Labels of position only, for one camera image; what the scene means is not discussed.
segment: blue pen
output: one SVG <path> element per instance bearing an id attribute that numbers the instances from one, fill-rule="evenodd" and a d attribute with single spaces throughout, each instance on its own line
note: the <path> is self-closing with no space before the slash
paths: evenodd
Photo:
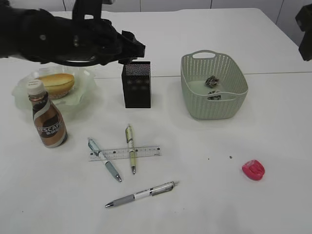
<path id="1" fill-rule="evenodd" d="M 102 154 L 103 156 L 103 153 L 102 151 L 100 151 L 100 148 L 97 146 L 97 144 L 95 143 L 95 141 L 88 137 L 88 146 L 89 148 L 93 151 L 93 153 L 96 155 L 96 156 L 99 156 L 100 154 Z M 109 160 L 105 160 L 104 161 L 105 163 L 105 167 L 108 169 L 108 171 L 112 174 L 112 176 L 118 181 L 118 182 L 122 182 L 122 179 L 118 173 L 118 171 L 115 169 L 115 167 L 112 165 L 112 163 L 109 161 Z"/>

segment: robotic arm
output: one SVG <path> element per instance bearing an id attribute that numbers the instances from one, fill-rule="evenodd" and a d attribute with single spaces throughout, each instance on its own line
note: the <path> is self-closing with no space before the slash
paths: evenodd
<path id="1" fill-rule="evenodd" d="M 305 61 L 312 59 L 312 4 L 302 7 L 296 16 L 297 24 L 305 32 L 299 52 Z"/>
<path id="2" fill-rule="evenodd" d="M 144 57 L 145 46 L 131 32 L 118 33 L 101 19 L 102 4 L 113 0 L 76 0 L 72 20 L 45 10 L 0 5 L 0 58 L 18 57 L 67 66 L 127 64 Z M 84 19 L 92 15 L 93 19 Z"/>

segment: yellow-green pen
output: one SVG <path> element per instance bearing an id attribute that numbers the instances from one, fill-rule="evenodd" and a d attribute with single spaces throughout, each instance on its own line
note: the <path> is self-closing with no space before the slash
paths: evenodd
<path id="1" fill-rule="evenodd" d="M 132 173 L 135 174 L 137 170 L 137 156 L 133 145 L 133 128 L 130 124 L 128 124 L 126 128 L 126 139 L 128 143 L 131 170 Z"/>

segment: green basket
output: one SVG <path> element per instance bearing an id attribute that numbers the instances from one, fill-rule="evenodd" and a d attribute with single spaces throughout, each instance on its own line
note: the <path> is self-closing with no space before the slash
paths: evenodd
<path id="1" fill-rule="evenodd" d="M 195 54 L 214 54 L 213 58 L 194 58 Z M 215 88 L 205 86 L 211 76 L 219 79 Z M 201 50 L 181 59 L 181 85 L 186 107 L 194 118 L 231 118 L 239 110 L 248 92 L 245 77 L 234 60 L 225 54 Z M 211 100 L 221 96 L 220 100 Z"/>

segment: pen grip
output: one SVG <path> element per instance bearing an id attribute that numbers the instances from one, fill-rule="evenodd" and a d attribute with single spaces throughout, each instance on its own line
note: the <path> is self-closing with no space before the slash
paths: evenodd
<path id="1" fill-rule="evenodd" d="M 131 195 L 128 195 L 128 196 L 125 196 L 125 197 L 122 197 L 122 198 L 115 200 L 114 206 L 126 204 L 126 203 L 129 203 L 129 202 L 134 201 L 134 200 L 135 200 L 135 196 L 133 194 L 131 194 Z"/>
<path id="2" fill-rule="evenodd" d="M 110 161 L 105 163 L 105 167 L 112 174 L 113 177 L 119 175 L 117 170 L 115 169 L 115 167 L 112 165 L 112 163 Z"/>
<path id="3" fill-rule="evenodd" d="M 135 151 L 131 151 L 131 152 L 129 152 L 129 154 L 130 154 L 130 164 L 131 164 L 131 166 L 132 167 L 136 166 L 137 165 L 137 161 L 136 161 L 136 153 L 135 153 Z"/>

